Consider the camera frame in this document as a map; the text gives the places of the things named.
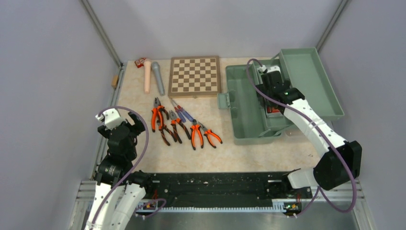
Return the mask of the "red label screw box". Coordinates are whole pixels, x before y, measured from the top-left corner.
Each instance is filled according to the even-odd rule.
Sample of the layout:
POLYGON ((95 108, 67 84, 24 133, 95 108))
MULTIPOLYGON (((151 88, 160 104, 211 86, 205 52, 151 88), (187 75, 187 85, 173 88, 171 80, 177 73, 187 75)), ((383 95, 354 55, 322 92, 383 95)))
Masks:
POLYGON ((264 110, 266 118, 277 118, 283 116, 281 111, 276 107, 271 107, 267 105, 264 110))

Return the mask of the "green plastic toolbox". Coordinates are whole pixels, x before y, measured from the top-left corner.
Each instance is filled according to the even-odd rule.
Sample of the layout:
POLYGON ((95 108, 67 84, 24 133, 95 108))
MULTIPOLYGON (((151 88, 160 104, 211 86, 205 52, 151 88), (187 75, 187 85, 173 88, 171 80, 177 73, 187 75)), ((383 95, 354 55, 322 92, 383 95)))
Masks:
POLYGON ((247 78, 246 67, 246 64, 226 66, 227 90, 217 95, 218 108, 230 112, 234 143, 269 144, 286 131, 297 130, 297 126, 282 115, 266 117, 257 92, 247 78))

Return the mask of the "blue handle screwdriver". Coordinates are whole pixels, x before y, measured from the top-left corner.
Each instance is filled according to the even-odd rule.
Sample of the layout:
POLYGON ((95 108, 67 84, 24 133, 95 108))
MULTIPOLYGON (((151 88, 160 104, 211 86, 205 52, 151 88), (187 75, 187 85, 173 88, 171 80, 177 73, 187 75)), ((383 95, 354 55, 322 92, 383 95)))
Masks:
POLYGON ((193 122, 194 118, 183 107, 178 105, 178 108, 190 122, 193 122))

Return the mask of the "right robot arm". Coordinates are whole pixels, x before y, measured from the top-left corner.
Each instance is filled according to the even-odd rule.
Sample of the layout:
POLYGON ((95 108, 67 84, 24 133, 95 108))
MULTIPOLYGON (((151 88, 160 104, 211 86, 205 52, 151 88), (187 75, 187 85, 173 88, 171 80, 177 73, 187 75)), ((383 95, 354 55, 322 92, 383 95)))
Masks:
POLYGON ((314 168, 299 169, 288 173, 281 184, 286 197, 294 197, 300 188, 319 186, 331 190, 346 182, 355 187, 360 174, 362 147, 357 141, 349 142, 316 114, 305 96, 283 80, 279 70, 261 70, 257 94, 265 104, 275 107, 292 121, 313 144, 320 160, 314 168))

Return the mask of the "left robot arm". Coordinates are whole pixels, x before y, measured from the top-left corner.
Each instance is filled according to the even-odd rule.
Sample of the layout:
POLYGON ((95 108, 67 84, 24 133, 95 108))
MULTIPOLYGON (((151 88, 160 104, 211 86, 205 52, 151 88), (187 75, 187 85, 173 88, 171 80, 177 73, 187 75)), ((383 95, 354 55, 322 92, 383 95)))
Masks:
POLYGON ((117 109, 97 115, 103 123, 98 132, 107 139, 107 155, 95 174, 95 195, 87 230, 124 230, 142 198, 153 194, 154 186, 148 175, 132 172, 132 161, 137 158, 137 136, 145 127, 136 115, 133 123, 123 118, 117 109))

